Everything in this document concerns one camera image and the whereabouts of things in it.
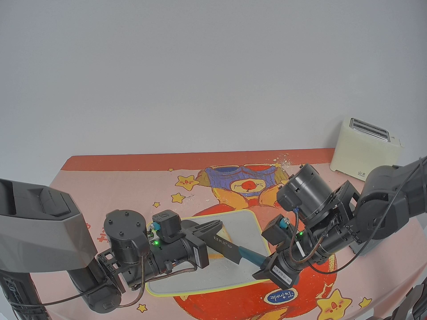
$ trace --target label sticker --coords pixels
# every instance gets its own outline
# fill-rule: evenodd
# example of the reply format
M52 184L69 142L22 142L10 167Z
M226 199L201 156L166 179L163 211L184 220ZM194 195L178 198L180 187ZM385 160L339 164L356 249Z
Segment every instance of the label sticker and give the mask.
M304 253L304 250L302 250L301 244L299 243L299 241L296 241L295 243L296 243L296 246L299 249L299 252L301 253L301 256L304 258L305 257L305 253Z
M291 288L287 290L276 289L270 291L265 297L264 301L270 305L281 305L282 303L290 302L298 296L296 289Z
M273 272L282 280L284 280L288 285L292 284L292 279L287 276L277 265L273 267Z
M195 257L195 263L201 268L200 266L200 257L199 257L199 251L196 247L193 247L194 249L194 257Z

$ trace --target cylindrical motor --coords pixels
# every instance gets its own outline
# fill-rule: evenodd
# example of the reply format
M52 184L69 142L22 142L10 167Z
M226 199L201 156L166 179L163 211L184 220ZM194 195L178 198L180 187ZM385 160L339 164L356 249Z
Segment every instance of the cylindrical motor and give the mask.
M150 250L145 218L132 210L114 210L104 221L104 230L114 257L123 263L135 264Z
M277 201L286 211L298 207L301 221L306 227L312 227L328 215L324 209L332 196L330 187L307 163L279 189Z

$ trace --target cartoon star face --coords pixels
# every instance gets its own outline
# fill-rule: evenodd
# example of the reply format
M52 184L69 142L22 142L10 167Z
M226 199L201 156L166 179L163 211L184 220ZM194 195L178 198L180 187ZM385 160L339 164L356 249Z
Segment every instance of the cartoon star face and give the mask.
M352 302L352 299L343 298L339 289L335 289L327 299L317 300L317 306L322 310L317 320L341 319Z

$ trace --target blue connector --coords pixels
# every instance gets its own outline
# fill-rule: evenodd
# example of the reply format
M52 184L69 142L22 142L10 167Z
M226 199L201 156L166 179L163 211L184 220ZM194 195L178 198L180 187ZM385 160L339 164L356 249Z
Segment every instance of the blue connector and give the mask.
M285 218L282 218L282 220L279 223L279 227L281 227L282 229L288 228L288 224L285 222Z
M155 230L155 231L159 231L159 230L160 230L160 225L159 225L159 223L157 223L157 222L153 221L153 226L154 226L154 230Z

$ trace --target cable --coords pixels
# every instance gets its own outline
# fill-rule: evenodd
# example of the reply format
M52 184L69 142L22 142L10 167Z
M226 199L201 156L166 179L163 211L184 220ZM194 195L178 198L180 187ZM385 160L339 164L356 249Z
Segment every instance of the cable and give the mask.
M188 262L190 262L193 265L193 268L185 268L185 269L181 269L181 270L175 271L174 273L170 273L168 275L152 277L147 282L154 282L154 281L158 281L158 280L163 280L163 279L166 279L166 278L174 276L174 275L179 275L179 274L182 274L182 273L191 273L193 271L196 271L197 270L197 265L195 265L191 261L188 261Z
M106 286L108 284L109 284L109 281L105 281L103 284L99 285L98 287L93 288L93 289L89 289L88 291L85 291L83 293L80 293L80 294L77 294L77 295L74 295L74 296L70 296L70 297L67 297L66 299L62 299L62 300L58 300L58 301L53 301L53 302L48 302L48 303L39 303L38 305L26 305L26 304L23 304L23 303L12 302L12 301L9 301L9 300L8 300L8 302L11 305L13 305L13 306L22 306L22 307L43 307L43 306L46 307L46 306L53 306L53 305L57 305L58 303L67 302L67 301L74 300L74 299L77 299L79 297L88 295L90 293L94 293L95 291L99 291L101 288L103 288L104 286Z
M412 170L412 172L406 177L406 179L403 181L403 183L399 186L399 188L396 190L396 194L394 195L394 197L392 198L392 200L389 202L383 216L381 217L380 221L378 222L378 225L376 226L374 232L372 232L371 236L369 236L368 240L365 242L364 246L357 252L357 254L355 254L355 256L349 260L346 264L344 264L341 268L338 268L336 270L333 271L321 271L317 268L314 268L312 266L312 264L310 262L308 262L308 264L310 265L310 267L318 272L319 274L324 274L324 275L329 275L329 274L335 274L338 273L339 271L343 270L344 268L347 268L351 263L353 263L353 261L359 257L360 253L365 250L365 248L367 247L367 245L369 244L369 242L371 241L371 239L375 236L376 232L378 231L378 229L380 228L381 224L383 223L387 212L391 209L394 200L396 199L396 197L398 196L399 192L401 191L401 189L403 188L403 186L408 182L408 180L412 177L412 175L417 171L417 169L419 167L423 167L423 165L427 162L427 157L424 158L424 160L420 160L420 163L415 166L415 168Z
M144 291L145 291L145 265L144 265L144 258L141 257L141 288L139 290L138 296L131 303L127 303L126 305L120 305L117 308L125 308L125 307L133 306L139 300L141 300L142 295L144 294Z
M298 224L299 224L298 209L294 209L294 213L295 213L295 228L294 228L293 233L292 233L291 244L289 245L289 258L294 263L302 264L302 263L306 263L309 259L311 259L313 257L314 253L316 252L316 250L319 248L320 244L322 243L324 236L323 235L320 236L316 245L312 248L311 252L306 257L303 257L301 260L294 259L292 256L292 247L295 243L296 233L298 232Z

